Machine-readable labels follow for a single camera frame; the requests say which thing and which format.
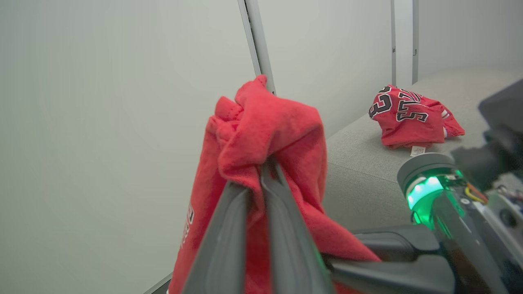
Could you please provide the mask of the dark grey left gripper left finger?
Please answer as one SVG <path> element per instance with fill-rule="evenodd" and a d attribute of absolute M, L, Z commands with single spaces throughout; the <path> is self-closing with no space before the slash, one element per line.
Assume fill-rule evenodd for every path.
<path fill-rule="evenodd" d="M 227 182 L 182 294 L 245 294 L 247 214 L 251 190 Z"/>

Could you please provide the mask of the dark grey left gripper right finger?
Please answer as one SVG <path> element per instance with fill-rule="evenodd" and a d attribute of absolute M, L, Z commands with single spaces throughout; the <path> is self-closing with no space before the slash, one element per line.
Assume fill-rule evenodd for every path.
<path fill-rule="evenodd" d="M 276 158 L 260 169 L 268 216 L 273 294 L 335 294 L 322 256 Z"/>

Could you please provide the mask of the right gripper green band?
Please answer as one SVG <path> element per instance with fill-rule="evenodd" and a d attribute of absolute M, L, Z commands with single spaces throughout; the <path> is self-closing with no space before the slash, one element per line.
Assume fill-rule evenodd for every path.
<path fill-rule="evenodd" d="M 453 160 L 415 156 L 397 181 L 419 225 L 354 231 L 384 262 L 328 258 L 332 280 L 362 294 L 510 294 L 511 253 L 480 214 L 486 199 L 473 195 Z M 446 259 L 434 255 L 440 247 Z"/>

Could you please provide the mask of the red cloth garment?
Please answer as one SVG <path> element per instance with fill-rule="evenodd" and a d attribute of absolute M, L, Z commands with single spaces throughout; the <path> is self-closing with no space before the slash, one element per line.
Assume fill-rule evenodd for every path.
<path fill-rule="evenodd" d="M 231 181 L 250 188 L 245 294 L 272 294 L 269 236 L 259 167 L 275 155 L 304 221 L 321 253 L 379 262 L 379 257 L 325 214 L 322 199 L 327 151 L 321 117 L 314 107 L 278 98 L 260 75 L 234 100 L 221 97 L 208 120 L 191 192 L 184 236 L 168 294 L 181 294 L 219 197 Z"/>

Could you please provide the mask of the red jersey with black numbers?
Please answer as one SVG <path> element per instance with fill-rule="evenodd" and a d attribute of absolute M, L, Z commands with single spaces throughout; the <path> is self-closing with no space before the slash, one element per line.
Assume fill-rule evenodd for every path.
<path fill-rule="evenodd" d="M 444 104 L 393 85 L 378 91 L 368 116 L 379 124 L 381 142 L 389 149 L 428 149 L 446 139 L 465 135 L 463 127 Z"/>

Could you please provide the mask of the grey partition frame post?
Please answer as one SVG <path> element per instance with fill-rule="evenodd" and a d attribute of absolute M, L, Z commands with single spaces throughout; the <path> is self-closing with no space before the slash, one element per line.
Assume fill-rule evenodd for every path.
<path fill-rule="evenodd" d="M 418 81 L 419 0 L 390 0 L 392 41 L 392 83 L 412 86 Z"/>
<path fill-rule="evenodd" d="M 237 0 L 255 75 L 267 77 L 266 88 L 276 95 L 258 0 Z"/>

